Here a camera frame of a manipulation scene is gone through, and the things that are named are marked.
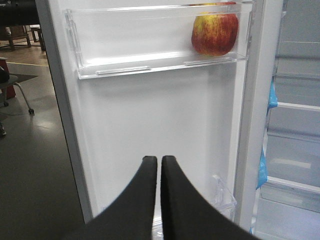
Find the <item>clear plastic shelf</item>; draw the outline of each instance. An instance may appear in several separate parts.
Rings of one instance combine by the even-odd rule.
[[[67,9],[68,38],[80,79],[245,61],[252,1],[103,9]],[[234,14],[235,44],[223,56],[192,46],[197,16]]]
[[[225,182],[217,175],[209,180],[210,191],[202,195],[216,210],[231,221],[234,220],[237,201],[226,187]],[[152,239],[163,240],[161,217],[153,220]]]

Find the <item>apple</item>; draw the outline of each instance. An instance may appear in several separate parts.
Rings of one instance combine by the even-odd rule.
[[[235,2],[206,3],[205,5],[231,5]],[[194,49],[207,56],[222,56],[234,47],[239,21],[234,13],[210,14],[195,18],[191,43]]]

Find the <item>blue plastic bag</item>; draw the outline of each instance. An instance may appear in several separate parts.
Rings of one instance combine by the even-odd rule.
[[[269,105],[268,105],[268,110],[278,107],[278,98],[276,95],[276,88],[275,88],[275,83],[272,80],[271,81],[271,86],[270,86],[270,93],[269,93]]]
[[[268,180],[268,170],[267,170],[267,162],[263,149],[261,150],[260,157],[260,166],[259,166],[259,175],[258,175],[258,184],[256,189],[261,188],[263,184],[265,184]]]

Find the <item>open refrigerator door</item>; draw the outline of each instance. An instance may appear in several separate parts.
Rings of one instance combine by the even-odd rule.
[[[265,2],[277,6],[277,1]],[[261,136],[252,137],[254,144],[245,150],[239,139],[243,126],[250,126],[257,115],[265,118],[268,91],[264,86],[270,80],[255,82],[257,72],[271,74],[270,64],[263,64],[262,58],[267,63],[274,58],[274,41],[266,40],[261,46],[260,34],[273,32],[272,7],[263,11],[263,1],[249,0],[188,4],[47,0],[37,1],[37,7],[47,9],[39,17],[46,44],[52,46],[47,47],[48,61],[72,146],[69,151],[85,221],[115,200],[143,156],[173,155],[208,202],[249,230],[243,223],[249,222],[248,217],[239,216],[252,214],[253,204],[244,199],[251,199],[255,191],[246,183],[257,181],[259,157],[242,164],[239,152],[255,153],[263,132],[258,131]],[[260,30],[263,14],[268,17]],[[199,53],[192,43],[195,20],[205,16],[237,19],[234,43],[222,55]],[[249,56],[251,41],[255,47]],[[251,56],[260,56],[262,70]],[[249,73],[255,87],[249,86]],[[259,97],[246,99],[246,92],[257,89],[262,92]],[[258,112],[254,116],[252,102]],[[250,114],[244,120],[245,108]],[[246,168],[253,169],[253,174],[241,176]],[[236,177],[245,184],[238,188]],[[161,221],[159,191],[155,225]],[[236,192],[242,195],[238,212]]]

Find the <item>red object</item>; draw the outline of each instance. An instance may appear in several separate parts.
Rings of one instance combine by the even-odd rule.
[[[5,59],[0,58],[0,66],[3,67],[4,70],[9,72]],[[6,88],[6,99],[11,99],[11,98],[14,98],[15,96],[16,96],[16,92],[15,92],[14,86],[8,86]]]
[[[235,2],[205,3],[204,5],[233,5]],[[191,43],[194,49],[207,56],[222,56],[235,45],[239,21],[234,13],[203,12],[193,24]]]

